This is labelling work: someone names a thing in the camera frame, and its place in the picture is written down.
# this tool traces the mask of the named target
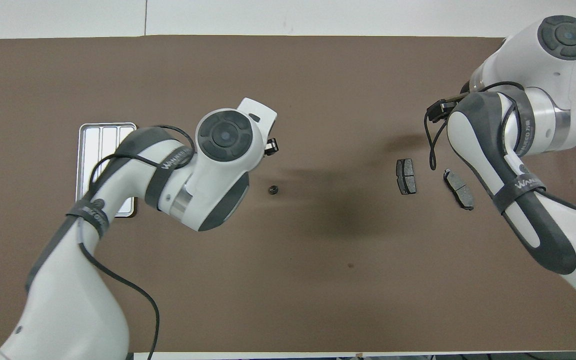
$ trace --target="metal tray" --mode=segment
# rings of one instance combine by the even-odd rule
[[[88,191],[90,173],[95,164],[114,153],[119,143],[136,129],[137,126],[132,122],[84,123],[79,128],[76,201]],[[94,176],[98,177],[106,165],[107,163],[104,163],[99,166]],[[114,217],[132,217],[135,214],[136,200],[134,197],[126,199]]]

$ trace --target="black strap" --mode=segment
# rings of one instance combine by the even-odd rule
[[[96,199],[94,202],[90,202],[82,198],[75,202],[75,205],[69,212],[66,212],[66,216],[84,219],[96,229],[96,232],[99,234],[99,239],[101,239],[110,226],[108,216],[106,216],[106,213],[102,210],[103,207],[104,203],[101,199]]]
[[[544,185],[534,173],[522,173],[511,182],[505,183],[503,187],[494,194],[492,202],[496,206],[496,209],[499,210],[500,213],[503,213],[519,196],[534,191],[534,189],[537,188],[546,190],[546,185]]]
[[[185,162],[192,153],[193,150],[191,148],[180,146],[173,150],[173,152],[169,153],[169,155],[160,164],[158,164],[155,172],[150,178],[148,187],[146,188],[146,195],[144,196],[146,204],[160,210],[160,196],[162,195],[166,183],[173,171],[176,170],[177,166],[182,164],[182,162]]]

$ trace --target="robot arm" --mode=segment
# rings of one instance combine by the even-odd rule
[[[490,88],[498,82],[524,88]],[[576,207],[520,159],[576,146],[576,18],[551,16],[506,39],[470,90],[448,117],[450,145],[530,255],[576,289]]]
[[[266,142],[276,116],[249,98],[212,111],[199,121],[194,156],[160,127],[131,132],[32,267],[25,308],[0,360],[125,359],[128,324],[80,244],[93,253],[131,197],[195,231],[224,223],[246,194],[248,172],[272,153]]]

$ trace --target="brown surface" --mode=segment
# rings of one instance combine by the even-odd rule
[[[279,113],[277,155],[222,227],[196,233],[139,202],[98,248],[158,301],[158,351],[575,350],[576,292],[542,269],[422,116],[499,39],[149,36],[0,39],[0,344],[73,203],[82,123],[194,132],[243,97]],[[395,164],[412,158],[418,194]],[[576,203],[576,148],[526,159]],[[470,185],[457,203],[443,169]],[[279,186],[270,196],[267,188]],[[146,351],[153,312],[112,280]]]

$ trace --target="black joint cap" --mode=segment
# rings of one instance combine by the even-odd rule
[[[197,143],[210,159],[231,162],[249,150],[252,137],[250,120],[245,114],[223,110],[211,114],[201,123]]]
[[[443,180],[450,188],[450,191],[454,194],[457,203],[462,209],[466,210],[473,210],[475,208],[473,194],[471,193],[471,189],[466,185],[464,180],[462,180],[459,175],[457,175],[454,171],[447,168],[443,172]]]
[[[576,60],[576,18],[573,16],[549,16],[537,30],[541,47],[553,57]]]
[[[412,159],[397,160],[397,185],[402,195],[417,193],[415,183],[415,171],[412,167]]]

